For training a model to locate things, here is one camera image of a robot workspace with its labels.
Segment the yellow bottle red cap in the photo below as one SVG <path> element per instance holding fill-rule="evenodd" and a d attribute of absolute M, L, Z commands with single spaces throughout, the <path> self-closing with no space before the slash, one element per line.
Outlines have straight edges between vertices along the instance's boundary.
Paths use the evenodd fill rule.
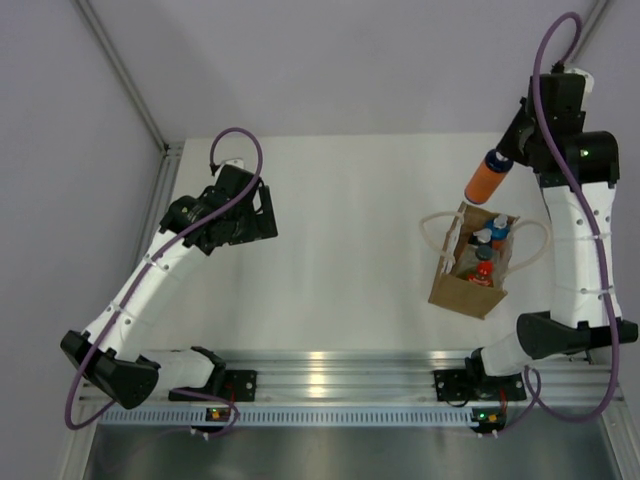
<path fill-rule="evenodd" d="M 477 265 L 464 270 L 458 277 L 482 287 L 492 288 L 494 286 L 493 271 L 494 264 L 491 261 L 481 261 Z"/>

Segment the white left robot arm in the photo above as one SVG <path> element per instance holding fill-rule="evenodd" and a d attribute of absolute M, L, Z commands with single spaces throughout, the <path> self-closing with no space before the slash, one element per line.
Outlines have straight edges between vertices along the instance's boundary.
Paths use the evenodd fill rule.
<path fill-rule="evenodd" d="M 177 399 L 178 390 L 219 397 L 226 364 L 203 347 L 146 350 L 160 314 L 182 281 L 217 247 L 274 238 L 278 234 L 268 186 L 250 172 L 226 164 L 197 197 L 174 201 L 151 247 L 118 295 L 83 331 L 68 331 L 61 349 L 83 376 L 125 409 L 153 394 Z"/>

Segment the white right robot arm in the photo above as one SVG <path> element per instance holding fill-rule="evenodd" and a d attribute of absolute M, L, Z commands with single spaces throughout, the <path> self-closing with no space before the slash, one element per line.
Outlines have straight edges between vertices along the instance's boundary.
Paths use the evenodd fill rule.
<path fill-rule="evenodd" d="M 540 78 L 542 112 L 576 188 L 555 161 L 536 118 L 534 98 L 527 94 L 465 191 L 469 202 L 480 205 L 514 164 L 531 168 L 550 218 L 555 268 L 550 309 L 521 314 L 514 333 L 476 350 L 468 360 L 472 368 L 465 373 L 465 384 L 475 396 L 490 396 L 503 376 L 522 371 L 534 360 L 607 347 L 613 332 L 620 343 L 638 338 L 637 325 L 622 317 L 613 273 L 600 271 L 598 243 L 605 260 L 612 259 L 611 214 L 620 170 L 615 137 L 584 129 L 584 102 L 593 84 L 589 73 L 561 66 Z"/>

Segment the orange bottle dark blue cap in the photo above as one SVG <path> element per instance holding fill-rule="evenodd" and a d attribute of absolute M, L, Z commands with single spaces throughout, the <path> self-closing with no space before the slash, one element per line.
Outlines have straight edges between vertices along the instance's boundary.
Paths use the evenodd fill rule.
<path fill-rule="evenodd" d="M 490 150 L 464 189 L 466 200 L 475 205 L 485 204 L 511 171 L 513 165 L 512 159 L 502 155 L 496 149 Z"/>

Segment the orange bottle navy cap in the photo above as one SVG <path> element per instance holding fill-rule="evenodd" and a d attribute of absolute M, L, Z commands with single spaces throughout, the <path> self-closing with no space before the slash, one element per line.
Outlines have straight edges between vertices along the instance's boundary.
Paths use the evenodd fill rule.
<path fill-rule="evenodd" d="M 491 248 L 492 230 L 489 228 L 484 228 L 473 232 L 469 238 L 469 244 L 477 247 L 488 246 L 489 248 Z"/>

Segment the orange bottle light blue cap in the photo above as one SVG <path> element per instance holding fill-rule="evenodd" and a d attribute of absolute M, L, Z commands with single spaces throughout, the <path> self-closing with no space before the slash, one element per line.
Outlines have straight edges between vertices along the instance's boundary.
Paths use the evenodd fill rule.
<path fill-rule="evenodd" d="M 488 220 L 485 227 L 491 231 L 492 248 L 501 251 L 510 232 L 509 217 L 506 214 L 498 214 Z"/>

